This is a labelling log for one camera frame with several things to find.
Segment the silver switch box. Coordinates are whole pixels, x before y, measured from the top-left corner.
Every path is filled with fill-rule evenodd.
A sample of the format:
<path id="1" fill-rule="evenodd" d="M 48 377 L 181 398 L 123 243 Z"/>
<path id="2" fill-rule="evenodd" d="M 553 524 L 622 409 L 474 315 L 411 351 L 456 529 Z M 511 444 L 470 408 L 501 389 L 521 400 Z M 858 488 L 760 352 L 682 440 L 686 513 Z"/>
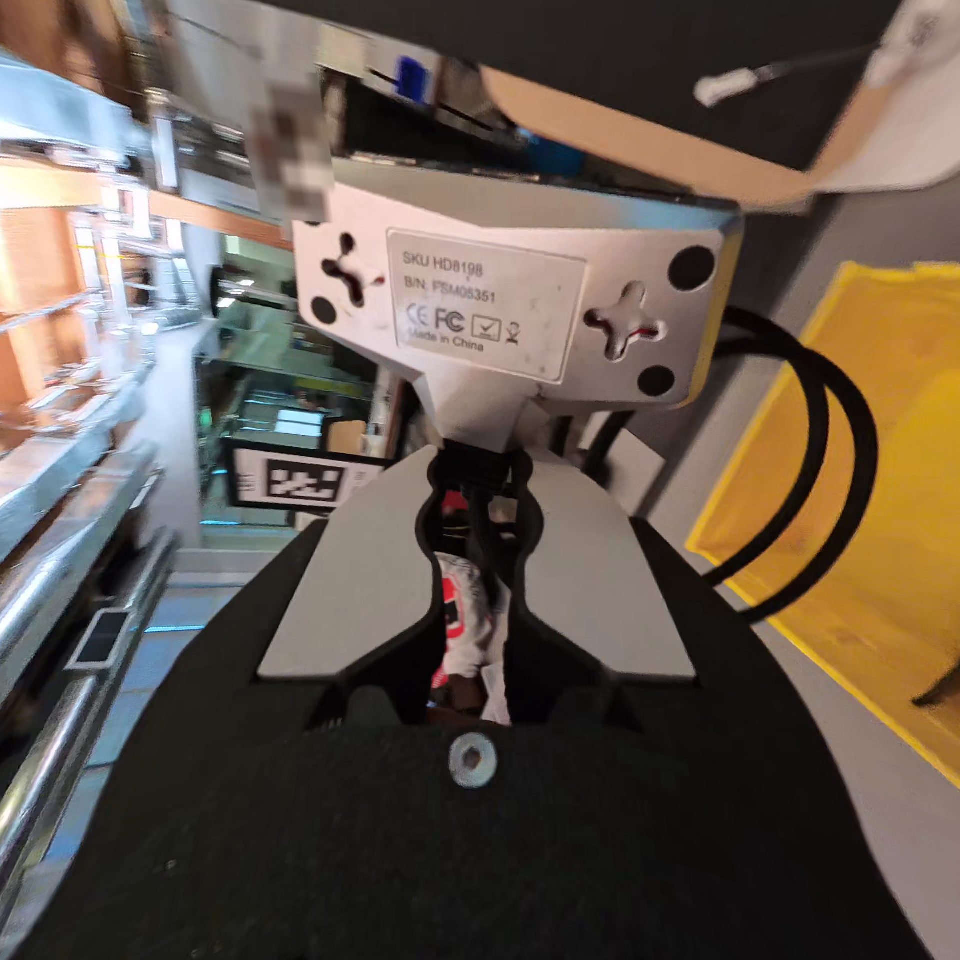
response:
<path id="1" fill-rule="evenodd" d="M 530 404 L 677 408 L 709 375 L 744 233 L 697 196 L 336 159 L 293 223 L 301 318 L 414 388 L 444 441 L 501 453 Z"/>

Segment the grey desk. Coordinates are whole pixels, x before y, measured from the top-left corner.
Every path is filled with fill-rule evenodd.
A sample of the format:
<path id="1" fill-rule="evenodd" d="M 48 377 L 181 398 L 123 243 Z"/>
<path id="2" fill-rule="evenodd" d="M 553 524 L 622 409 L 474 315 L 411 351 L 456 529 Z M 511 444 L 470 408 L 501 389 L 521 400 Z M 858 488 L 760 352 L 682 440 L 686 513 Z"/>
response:
<path id="1" fill-rule="evenodd" d="M 919 191 L 818 198 L 801 215 L 751 214 L 730 299 L 800 335 L 837 268 L 958 259 L 958 179 Z M 684 544 L 778 370 L 722 361 L 701 396 L 662 414 L 664 464 L 640 512 Z M 810 708 L 873 857 L 934 958 L 958 958 L 958 789 L 768 623 L 757 628 Z"/>

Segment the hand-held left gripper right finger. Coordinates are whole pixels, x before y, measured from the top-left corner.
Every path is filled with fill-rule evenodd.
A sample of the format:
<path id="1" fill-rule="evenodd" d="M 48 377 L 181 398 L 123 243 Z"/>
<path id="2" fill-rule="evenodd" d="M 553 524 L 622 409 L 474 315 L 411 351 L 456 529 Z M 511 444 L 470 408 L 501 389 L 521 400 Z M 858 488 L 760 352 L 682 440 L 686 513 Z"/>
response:
<path id="1" fill-rule="evenodd" d="M 574 691 L 605 710 L 625 686 L 693 684 L 694 663 L 627 513 L 552 453 L 514 463 L 511 723 L 545 723 Z"/>

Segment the black-white tag sign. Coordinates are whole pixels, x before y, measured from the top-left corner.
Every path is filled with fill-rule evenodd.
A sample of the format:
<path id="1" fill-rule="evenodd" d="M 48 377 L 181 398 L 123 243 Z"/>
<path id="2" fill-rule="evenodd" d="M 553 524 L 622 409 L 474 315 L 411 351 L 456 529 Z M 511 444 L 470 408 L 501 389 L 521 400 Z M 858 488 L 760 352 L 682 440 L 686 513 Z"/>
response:
<path id="1" fill-rule="evenodd" d="M 394 464 L 236 438 L 222 445 L 229 501 L 239 508 L 332 512 Z"/>

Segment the yellow storage bin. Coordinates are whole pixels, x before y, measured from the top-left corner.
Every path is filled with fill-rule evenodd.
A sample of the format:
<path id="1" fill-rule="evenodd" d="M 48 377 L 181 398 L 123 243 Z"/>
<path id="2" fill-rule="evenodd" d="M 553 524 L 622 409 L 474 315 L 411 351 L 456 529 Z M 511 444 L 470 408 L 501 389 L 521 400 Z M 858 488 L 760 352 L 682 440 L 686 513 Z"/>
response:
<path id="1" fill-rule="evenodd" d="M 802 335 L 870 405 L 879 437 L 861 526 L 810 593 L 772 626 L 958 787 L 959 267 L 842 264 Z M 830 400 L 830 439 L 799 516 L 726 585 L 748 606 L 791 580 L 826 541 L 854 464 L 851 430 Z M 686 540 L 711 564 L 733 557 L 794 482 L 807 412 L 792 373 L 774 381 Z"/>

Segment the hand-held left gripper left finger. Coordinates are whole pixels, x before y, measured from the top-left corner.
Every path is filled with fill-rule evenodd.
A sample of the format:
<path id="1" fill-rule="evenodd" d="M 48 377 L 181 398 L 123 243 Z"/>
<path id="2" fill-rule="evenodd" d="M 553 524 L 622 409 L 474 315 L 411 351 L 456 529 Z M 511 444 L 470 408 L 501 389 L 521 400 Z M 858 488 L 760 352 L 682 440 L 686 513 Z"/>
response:
<path id="1" fill-rule="evenodd" d="M 380 690 L 403 725 L 424 725 L 446 647 L 442 573 L 427 536 L 442 491 L 428 444 L 337 507 L 258 665 L 262 683 L 314 682 L 317 718 Z"/>

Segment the black divider of yellow bin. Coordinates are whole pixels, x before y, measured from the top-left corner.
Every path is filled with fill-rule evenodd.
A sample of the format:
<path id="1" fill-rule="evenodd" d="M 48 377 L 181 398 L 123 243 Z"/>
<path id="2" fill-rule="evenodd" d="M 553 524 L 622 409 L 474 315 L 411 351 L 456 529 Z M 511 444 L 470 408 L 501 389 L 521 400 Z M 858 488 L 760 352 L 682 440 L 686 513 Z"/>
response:
<path id="1" fill-rule="evenodd" d="M 959 690 L 959 669 L 960 663 L 958 656 L 953 666 L 951 666 L 941 678 L 938 678 L 929 690 L 924 691 L 912 699 L 912 705 L 917 708 L 927 709 L 938 706 L 957 694 Z"/>

